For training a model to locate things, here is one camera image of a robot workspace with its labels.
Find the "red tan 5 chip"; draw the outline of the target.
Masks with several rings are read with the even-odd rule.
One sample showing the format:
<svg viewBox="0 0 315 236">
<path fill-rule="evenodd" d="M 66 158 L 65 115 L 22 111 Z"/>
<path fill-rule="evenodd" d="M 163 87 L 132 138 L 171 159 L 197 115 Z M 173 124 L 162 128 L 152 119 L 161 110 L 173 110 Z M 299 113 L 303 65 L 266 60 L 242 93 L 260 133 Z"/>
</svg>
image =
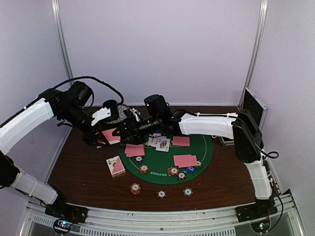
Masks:
<svg viewBox="0 0 315 236">
<path fill-rule="evenodd" d="M 139 167 L 139 170 L 140 170 L 140 172 L 141 173 L 147 173 L 148 171 L 149 171 L 149 166 L 148 165 L 141 165 L 140 167 Z"/>
</svg>

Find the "red-backed card stack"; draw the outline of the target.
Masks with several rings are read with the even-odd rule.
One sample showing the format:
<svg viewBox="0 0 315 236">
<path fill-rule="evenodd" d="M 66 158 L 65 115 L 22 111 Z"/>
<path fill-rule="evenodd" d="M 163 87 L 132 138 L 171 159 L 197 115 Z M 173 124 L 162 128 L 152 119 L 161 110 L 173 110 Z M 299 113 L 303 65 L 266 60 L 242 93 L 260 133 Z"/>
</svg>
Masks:
<svg viewBox="0 0 315 236">
<path fill-rule="evenodd" d="M 113 132 L 116 129 L 109 129 L 109 130 L 104 130 L 99 133 L 97 133 L 97 143 L 96 147 L 101 148 L 101 147 L 107 147 L 110 145 L 118 144 L 121 142 L 120 136 L 114 136 Z"/>
</svg>

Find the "green 20 chip stack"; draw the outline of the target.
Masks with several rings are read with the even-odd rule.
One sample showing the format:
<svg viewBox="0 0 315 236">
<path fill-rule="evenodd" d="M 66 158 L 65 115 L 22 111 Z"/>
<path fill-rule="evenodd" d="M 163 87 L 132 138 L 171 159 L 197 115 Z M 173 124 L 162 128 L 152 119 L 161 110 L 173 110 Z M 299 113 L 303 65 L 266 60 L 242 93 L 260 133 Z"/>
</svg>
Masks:
<svg viewBox="0 0 315 236">
<path fill-rule="evenodd" d="M 193 190 L 187 187 L 183 190 L 183 195 L 186 197 L 190 197 L 193 195 Z"/>
</svg>

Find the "single red-backed playing card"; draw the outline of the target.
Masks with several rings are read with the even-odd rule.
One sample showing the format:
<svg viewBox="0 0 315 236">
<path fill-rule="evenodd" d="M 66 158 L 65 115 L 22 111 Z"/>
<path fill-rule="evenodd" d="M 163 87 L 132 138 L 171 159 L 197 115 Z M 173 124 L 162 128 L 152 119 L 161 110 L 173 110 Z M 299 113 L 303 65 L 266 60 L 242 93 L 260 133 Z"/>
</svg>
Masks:
<svg viewBox="0 0 315 236">
<path fill-rule="evenodd" d="M 127 144 L 125 148 L 125 154 L 127 157 L 144 156 L 144 145 Z"/>
</svg>

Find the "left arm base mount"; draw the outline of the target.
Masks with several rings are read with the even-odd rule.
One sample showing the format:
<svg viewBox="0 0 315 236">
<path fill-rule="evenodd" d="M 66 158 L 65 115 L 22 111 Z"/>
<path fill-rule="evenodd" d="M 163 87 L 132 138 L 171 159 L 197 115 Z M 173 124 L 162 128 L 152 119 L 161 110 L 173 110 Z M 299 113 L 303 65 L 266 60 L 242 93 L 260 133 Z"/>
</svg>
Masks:
<svg viewBox="0 0 315 236">
<path fill-rule="evenodd" d="M 81 206 L 66 205 L 63 210 L 58 211 L 52 206 L 47 206 L 45 214 L 56 218 L 53 222 L 53 230 L 59 235 L 65 235 L 73 229 L 74 225 L 85 223 L 88 209 Z"/>
</svg>

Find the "blue small blind button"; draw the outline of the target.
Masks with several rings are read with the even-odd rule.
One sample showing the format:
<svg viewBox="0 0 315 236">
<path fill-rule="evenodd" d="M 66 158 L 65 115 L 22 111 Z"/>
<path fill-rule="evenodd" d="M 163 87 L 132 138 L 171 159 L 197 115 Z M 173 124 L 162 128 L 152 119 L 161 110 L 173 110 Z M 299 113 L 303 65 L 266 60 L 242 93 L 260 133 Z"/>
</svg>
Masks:
<svg viewBox="0 0 315 236">
<path fill-rule="evenodd" d="M 190 174 L 195 173 L 196 167 L 186 167 L 186 172 Z"/>
</svg>

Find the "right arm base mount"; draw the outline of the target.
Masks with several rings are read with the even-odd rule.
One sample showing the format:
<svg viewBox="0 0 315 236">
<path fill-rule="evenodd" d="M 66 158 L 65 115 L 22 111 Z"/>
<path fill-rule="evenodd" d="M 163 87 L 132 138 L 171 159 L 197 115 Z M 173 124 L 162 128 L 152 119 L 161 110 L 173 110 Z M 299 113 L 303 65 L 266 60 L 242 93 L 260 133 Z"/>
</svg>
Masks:
<svg viewBox="0 0 315 236">
<path fill-rule="evenodd" d="M 258 234 L 267 233 L 271 229 L 272 214 L 278 212 L 275 206 L 268 208 L 257 204 L 236 207 L 238 222 L 250 222 L 251 229 Z"/>
</svg>

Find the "red-backed playing card deck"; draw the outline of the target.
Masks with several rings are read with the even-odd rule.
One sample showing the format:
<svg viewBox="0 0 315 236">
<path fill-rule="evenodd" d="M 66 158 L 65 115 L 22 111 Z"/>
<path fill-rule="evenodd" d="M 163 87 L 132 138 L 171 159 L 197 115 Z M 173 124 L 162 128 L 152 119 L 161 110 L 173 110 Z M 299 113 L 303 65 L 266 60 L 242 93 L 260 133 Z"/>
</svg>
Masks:
<svg viewBox="0 0 315 236">
<path fill-rule="evenodd" d="M 125 167 L 119 156 L 107 159 L 106 163 L 112 177 L 119 176 L 126 172 Z"/>
</svg>

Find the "red tan chip stack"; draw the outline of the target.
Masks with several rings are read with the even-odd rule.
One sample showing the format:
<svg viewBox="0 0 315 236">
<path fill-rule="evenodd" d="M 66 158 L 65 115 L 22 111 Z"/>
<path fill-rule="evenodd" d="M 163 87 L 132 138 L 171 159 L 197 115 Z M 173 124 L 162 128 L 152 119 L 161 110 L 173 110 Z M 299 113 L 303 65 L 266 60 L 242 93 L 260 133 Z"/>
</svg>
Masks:
<svg viewBox="0 0 315 236">
<path fill-rule="evenodd" d="M 130 191 L 133 195 L 139 194 L 141 192 L 141 185 L 139 183 L 131 184 Z"/>
</svg>

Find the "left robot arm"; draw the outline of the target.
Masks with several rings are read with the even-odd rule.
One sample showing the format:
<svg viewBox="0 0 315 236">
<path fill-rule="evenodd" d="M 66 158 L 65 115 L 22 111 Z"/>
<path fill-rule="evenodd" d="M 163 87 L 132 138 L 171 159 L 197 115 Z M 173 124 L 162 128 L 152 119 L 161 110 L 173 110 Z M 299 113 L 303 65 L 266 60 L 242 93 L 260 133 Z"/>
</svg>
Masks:
<svg viewBox="0 0 315 236">
<path fill-rule="evenodd" d="M 0 186 L 11 187 L 47 205 L 59 218 L 67 218 L 71 213 L 68 204 L 58 199 L 57 191 L 48 184 L 28 175 L 15 166 L 8 157 L 10 151 L 29 133 L 53 117 L 66 120 L 70 125 L 87 135 L 87 143 L 94 144 L 102 135 L 100 122 L 111 116 L 109 108 L 101 108 L 93 115 L 84 111 L 84 106 L 93 95 L 85 83 L 76 81 L 67 91 L 57 86 L 41 93 L 0 126 Z"/>
</svg>

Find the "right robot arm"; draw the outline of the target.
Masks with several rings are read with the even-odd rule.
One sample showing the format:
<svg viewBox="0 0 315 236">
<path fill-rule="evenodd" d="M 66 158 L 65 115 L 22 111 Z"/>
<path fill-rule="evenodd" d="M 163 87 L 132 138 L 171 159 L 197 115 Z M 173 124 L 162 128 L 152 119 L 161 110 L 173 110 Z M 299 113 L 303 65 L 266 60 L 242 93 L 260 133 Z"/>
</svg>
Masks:
<svg viewBox="0 0 315 236">
<path fill-rule="evenodd" d="M 255 198 L 259 200 L 252 206 L 253 214 L 262 217 L 271 209 L 269 199 L 272 189 L 264 160 L 267 155 L 264 152 L 262 133 L 249 111 L 201 114 L 178 109 L 173 113 L 157 112 L 142 120 L 137 120 L 130 111 L 125 111 L 125 115 L 127 118 L 113 135 L 122 140 L 131 139 L 133 144 L 140 144 L 146 135 L 156 131 L 167 135 L 214 135 L 233 140 L 236 157 L 247 167 Z"/>
</svg>

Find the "red tan 5 chips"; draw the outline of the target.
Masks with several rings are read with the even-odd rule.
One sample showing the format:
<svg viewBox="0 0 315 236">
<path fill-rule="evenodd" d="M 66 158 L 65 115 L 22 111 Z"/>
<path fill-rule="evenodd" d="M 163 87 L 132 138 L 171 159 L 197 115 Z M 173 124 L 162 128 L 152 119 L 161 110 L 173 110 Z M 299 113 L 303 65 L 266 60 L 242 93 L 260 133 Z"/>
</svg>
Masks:
<svg viewBox="0 0 315 236">
<path fill-rule="evenodd" d="M 171 176 L 177 176 L 180 171 L 179 171 L 179 169 L 177 167 L 169 167 L 167 172 Z"/>
</svg>

